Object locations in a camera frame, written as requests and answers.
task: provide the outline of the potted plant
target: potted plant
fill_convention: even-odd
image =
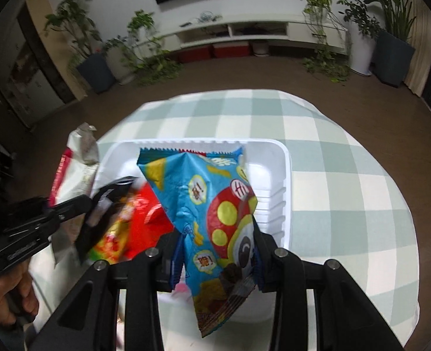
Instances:
[[[304,13],[308,14],[310,21],[315,23],[326,22],[331,12],[332,0],[306,0]]]
[[[339,13],[344,14],[344,21],[348,23],[352,42],[350,69],[361,75],[369,76],[376,38],[381,32],[380,24],[376,17],[368,15],[367,5],[363,1],[339,0],[337,3],[347,7]]]
[[[133,70],[128,66],[130,62],[133,62],[134,57],[127,41],[127,37],[118,35],[105,42],[102,48],[110,71],[121,85],[129,83],[135,78]]]
[[[146,13],[142,9],[134,12],[134,17],[127,25],[128,34],[135,42],[141,39],[141,32],[143,28],[145,31],[150,31],[154,28],[154,19],[152,15],[154,12]]]
[[[303,9],[305,23],[317,39],[315,55],[304,59],[304,66],[310,73],[321,72],[333,83],[345,82],[349,76],[347,64],[337,62],[327,42],[324,23],[329,21],[338,28],[340,23],[331,11],[332,0],[306,0]]]
[[[115,82],[100,50],[93,51],[92,41],[100,42],[100,34],[94,21],[88,16],[85,3],[91,0],[60,0],[54,14],[47,14],[45,34],[49,30],[65,32],[70,37],[74,51],[81,63],[76,67],[96,93],[109,89]]]
[[[122,67],[137,75],[140,85],[154,84],[178,76],[181,65],[170,59],[169,51],[163,49],[165,38],[153,35],[152,13],[136,11],[127,28],[127,37],[117,36],[105,43],[107,56],[118,50]],[[141,39],[142,33],[145,33],[144,39]]]
[[[399,87],[409,71],[415,49],[407,43],[415,16],[411,17],[410,0],[364,0],[378,2],[385,15],[385,30],[376,41],[375,74],[383,82]]]

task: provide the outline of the checkered tablecloth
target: checkered tablecloth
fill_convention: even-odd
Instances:
[[[144,104],[99,141],[138,138],[272,138],[292,165],[290,250],[323,263],[338,259],[402,344],[418,320],[418,249],[409,208],[387,172],[350,134],[312,104],[285,92],[203,92]],[[310,350],[316,349],[308,296]],[[192,308],[159,307],[167,350],[266,350],[272,324],[222,326],[201,339]]]

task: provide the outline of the white tv stand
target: white tv stand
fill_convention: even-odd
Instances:
[[[345,52],[346,29],[331,21],[324,24],[327,42],[332,50]],[[247,41],[250,39],[273,39],[287,45],[311,48],[317,38],[305,23],[303,15],[290,14],[244,14],[224,16],[217,21],[192,24],[186,27],[162,28],[156,36],[162,36],[163,49],[177,51],[217,42]],[[146,41],[140,43],[145,51]]]

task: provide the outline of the human hand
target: human hand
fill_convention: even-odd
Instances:
[[[18,289],[22,296],[22,307],[28,313],[37,315],[39,302],[32,287],[32,276],[28,271],[29,260],[17,265],[8,273],[0,276],[0,325],[9,326],[16,322],[16,316],[9,310],[5,295]]]

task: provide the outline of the blue plant pot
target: blue plant pot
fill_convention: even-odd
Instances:
[[[376,41],[374,74],[383,83],[399,87],[409,71],[415,49],[382,30]]]
[[[76,69],[95,93],[108,90],[116,81],[100,53],[93,53]]]

